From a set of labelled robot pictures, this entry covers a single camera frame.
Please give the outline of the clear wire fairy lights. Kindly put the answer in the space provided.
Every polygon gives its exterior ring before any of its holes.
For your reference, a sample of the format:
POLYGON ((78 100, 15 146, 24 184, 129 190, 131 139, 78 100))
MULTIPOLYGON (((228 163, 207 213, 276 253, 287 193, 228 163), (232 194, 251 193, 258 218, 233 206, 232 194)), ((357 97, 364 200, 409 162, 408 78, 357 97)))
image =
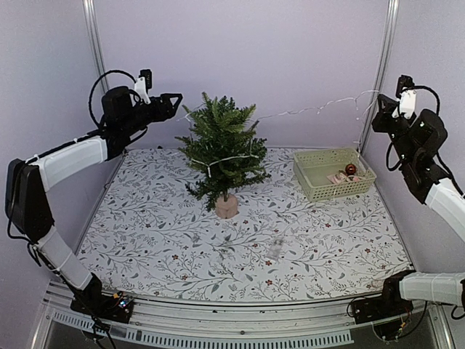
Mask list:
MULTIPOLYGON (((270 114, 270 115, 267 115, 267 116, 260 116, 257 119, 255 119, 253 125, 255 125, 255 127, 256 127, 261 120, 271 119, 271 118, 281 117, 281 116, 296 116, 296 115, 305 113, 307 111, 314 111, 315 115, 317 116, 317 115, 320 115, 323 112, 323 110, 325 108, 327 108, 328 106, 333 105, 333 104, 337 104, 337 103, 342 103, 342 102, 345 102, 345 101, 353 102, 353 104, 355 106, 355 109, 358 111, 359 110, 358 100, 361 97, 363 97, 364 95, 371 95, 371 97, 377 97, 378 93, 380 93, 379 89, 368 89, 368 90, 360 92, 359 95, 357 95, 356 97, 349 96, 349 97, 340 98, 338 100, 329 100, 324 105, 321 105, 321 106, 308 106, 308 107, 305 107, 305 108, 302 108, 302 109, 296 110, 296 111, 282 111, 280 113, 274 113, 274 114, 270 114)), ((368 111, 369 111, 369 109, 371 108, 371 106, 373 104, 374 104, 374 102, 369 102, 368 107, 362 113, 362 116, 365 115, 366 113, 368 115, 368 111)), ((193 128, 193 120, 190 119, 190 116, 194 112, 200 110, 200 108, 203 107, 204 105, 205 105, 205 103, 202 103, 202 104, 198 105, 197 107, 192 109, 191 112, 186 113, 183 117, 181 117, 179 119, 176 119, 175 121, 176 122, 181 121, 181 120, 188 121, 189 126, 190 126, 189 130, 191 130, 191 128, 193 128)), ((182 140, 183 137, 187 137, 187 136, 175 136, 175 139, 176 140, 182 140)), ((206 173, 207 177, 211 178, 212 177, 211 176, 211 168, 213 167, 213 165, 220 164, 222 162, 229 161, 229 160, 236 160, 236 159, 249 159, 249 158, 258 159, 259 157, 256 154, 253 154, 253 152, 252 152, 252 142, 253 142, 253 140, 250 140, 250 142, 248 144, 248 153, 240 153, 239 155, 224 157, 224 158, 221 158, 221 159, 217 159, 215 161, 211 161, 210 163, 206 163, 204 161, 200 161, 200 160, 197 160, 195 158, 190 158, 189 161, 192 162, 192 163, 199 164, 199 165, 205 167, 206 171, 207 171, 207 173, 206 173)))

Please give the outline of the red bauble ornament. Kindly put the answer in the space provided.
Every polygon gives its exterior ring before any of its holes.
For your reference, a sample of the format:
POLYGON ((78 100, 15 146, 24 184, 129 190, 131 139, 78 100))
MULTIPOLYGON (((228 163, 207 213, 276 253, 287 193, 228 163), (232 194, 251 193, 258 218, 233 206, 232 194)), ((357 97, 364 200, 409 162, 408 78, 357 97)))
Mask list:
POLYGON ((355 175, 357 172, 357 167, 354 164, 348 164, 345 167, 345 170, 347 175, 355 175))

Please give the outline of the small green christmas tree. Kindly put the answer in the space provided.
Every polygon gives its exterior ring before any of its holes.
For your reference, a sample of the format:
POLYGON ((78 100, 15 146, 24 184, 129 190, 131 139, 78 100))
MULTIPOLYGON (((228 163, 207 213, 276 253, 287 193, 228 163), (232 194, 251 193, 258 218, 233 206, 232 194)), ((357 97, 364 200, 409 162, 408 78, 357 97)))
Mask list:
POLYGON ((191 120, 190 134, 177 139, 179 149, 191 169, 204 174, 187 192, 206 210, 222 219, 238 214, 233 190, 264 183, 270 178, 263 161, 266 140, 256 136, 258 121, 251 122, 256 105, 238 107, 232 97, 209 97, 202 93, 202 104, 195 110, 183 107, 191 120))

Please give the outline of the pale green perforated basket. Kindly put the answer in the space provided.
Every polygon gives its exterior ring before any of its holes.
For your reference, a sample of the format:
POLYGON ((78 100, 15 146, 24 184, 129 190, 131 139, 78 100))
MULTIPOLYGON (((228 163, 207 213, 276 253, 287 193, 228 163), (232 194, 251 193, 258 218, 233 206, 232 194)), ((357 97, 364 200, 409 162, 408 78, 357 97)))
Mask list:
POLYGON ((297 151, 293 170, 310 202, 366 193, 376 179, 354 148, 297 151))

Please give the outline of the clear battery box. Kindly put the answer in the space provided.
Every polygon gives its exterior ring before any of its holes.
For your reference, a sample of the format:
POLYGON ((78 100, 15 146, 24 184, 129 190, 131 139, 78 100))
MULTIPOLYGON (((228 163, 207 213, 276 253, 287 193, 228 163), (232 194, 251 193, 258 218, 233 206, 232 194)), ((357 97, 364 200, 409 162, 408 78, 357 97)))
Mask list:
POLYGON ((283 245, 284 245, 283 238, 275 238, 270 244, 270 248, 267 251, 266 257, 268 259, 278 261, 283 245))

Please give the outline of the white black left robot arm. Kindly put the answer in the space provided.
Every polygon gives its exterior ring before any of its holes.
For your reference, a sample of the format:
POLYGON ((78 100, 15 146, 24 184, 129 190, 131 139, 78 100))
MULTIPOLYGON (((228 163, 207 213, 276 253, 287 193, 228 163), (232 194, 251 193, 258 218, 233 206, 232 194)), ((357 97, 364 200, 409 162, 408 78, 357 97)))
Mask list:
POLYGON ((112 88, 101 99, 103 115, 95 130, 29 160, 15 159, 8 166, 8 226, 16 227, 17 238, 27 241, 36 263, 56 273, 93 316, 108 309, 102 283, 58 233, 47 194, 74 174, 120 156, 150 124, 173 118, 182 99, 180 93, 151 97, 144 89, 112 88))

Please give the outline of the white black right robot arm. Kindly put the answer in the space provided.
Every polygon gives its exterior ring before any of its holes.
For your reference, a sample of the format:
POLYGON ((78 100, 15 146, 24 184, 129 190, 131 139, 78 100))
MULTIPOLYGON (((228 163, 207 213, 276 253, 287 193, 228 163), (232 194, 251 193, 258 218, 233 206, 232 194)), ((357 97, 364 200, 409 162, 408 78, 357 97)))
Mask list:
MULTIPOLYGON (((464 197, 450 175, 434 157, 446 141, 448 132, 442 119, 429 109, 409 119, 398 107, 400 102, 386 95, 377 97, 378 112, 373 131, 385 133, 399 157, 400 170, 408 190, 421 203, 437 213, 464 238, 464 197)), ((464 273, 422 273, 406 270, 385 279, 376 311, 392 316, 404 300, 423 300, 464 306, 464 273)))

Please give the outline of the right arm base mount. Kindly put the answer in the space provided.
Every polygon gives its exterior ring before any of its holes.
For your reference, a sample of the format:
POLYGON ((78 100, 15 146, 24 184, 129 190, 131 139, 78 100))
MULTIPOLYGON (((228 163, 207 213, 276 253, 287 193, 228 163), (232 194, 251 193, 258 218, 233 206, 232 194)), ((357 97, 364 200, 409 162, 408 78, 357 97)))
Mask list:
POLYGON ((374 335, 386 344, 397 342, 413 334, 421 325, 428 308, 424 305, 416 323, 413 323, 414 306, 411 300, 385 300, 375 297, 357 296, 346 307, 346 314, 356 324, 371 324, 374 335))

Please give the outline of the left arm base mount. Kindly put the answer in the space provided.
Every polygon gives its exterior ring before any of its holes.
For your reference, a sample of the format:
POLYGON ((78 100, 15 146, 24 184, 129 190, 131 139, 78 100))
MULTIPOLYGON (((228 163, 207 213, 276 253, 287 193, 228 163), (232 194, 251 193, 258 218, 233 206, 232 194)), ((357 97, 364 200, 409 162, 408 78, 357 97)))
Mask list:
POLYGON ((70 309, 96 318, 128 324, 134 309, 134 298, 122 291, 113 295, 97 293, 85 294, 71 289, 73 300, 70 309))

